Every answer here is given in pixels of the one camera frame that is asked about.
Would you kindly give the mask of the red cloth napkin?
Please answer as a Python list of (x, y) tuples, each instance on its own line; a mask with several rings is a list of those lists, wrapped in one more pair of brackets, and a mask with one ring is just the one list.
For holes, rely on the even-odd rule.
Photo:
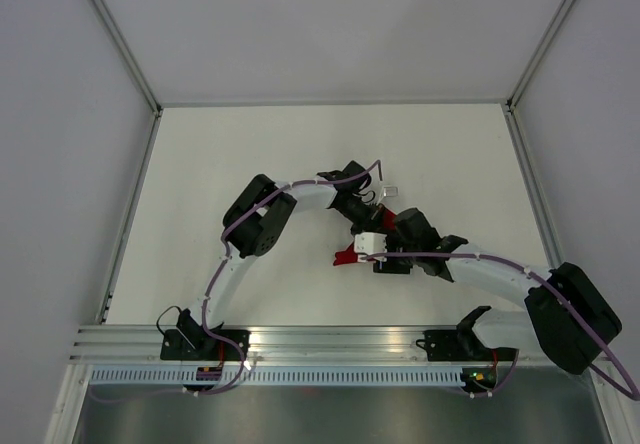
[[(367, 218), (359, 219), (352, 222), (351, 231), (366, 231), (379, 234), (392, 234), (395, 231), (393, 223), (396, 214), (388, 209), (384, 204), (370, 206), (370, 212)], [(334, 266), (355, 264), (358, 261), (355, 252), (355, 239), (344, 249), (334, 254)]]

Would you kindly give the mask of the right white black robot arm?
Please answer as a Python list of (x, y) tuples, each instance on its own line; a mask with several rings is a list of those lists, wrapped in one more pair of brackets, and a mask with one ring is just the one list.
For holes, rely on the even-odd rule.
[(546, 270), (509, 263), (460, 236), (440, 236), (416, 208), (386, 222), (392, 228), (387, 246), (392, 263), (417, 266), (517, 306), (515, 312), (480, 306), (458, 324), (456, 345), (469, 359), (493, 348), (541, 352), (562, 370), (580, 374), (622, 330), (616, 313), (575, 264)]

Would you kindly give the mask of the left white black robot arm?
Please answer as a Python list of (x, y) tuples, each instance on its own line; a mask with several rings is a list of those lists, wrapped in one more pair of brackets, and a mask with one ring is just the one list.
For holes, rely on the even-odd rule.
[(237, 331), (222, 330), (227, 308), (250, 267), (271, 251), (292, 215), (333, 209), (351, 223), (354, 236), (392, 231), (393, 212), (364, 195), (371, 171), (380, 168), (379, 162), (364, 168), (351, 161), (342, 170), (290, 183), (256, 175), (223, 217), (224, 254), (203, 295), (190, 307), (180, 308), (176, 325), (162, 333), (160, 359), (240, 359), (248, 339)]

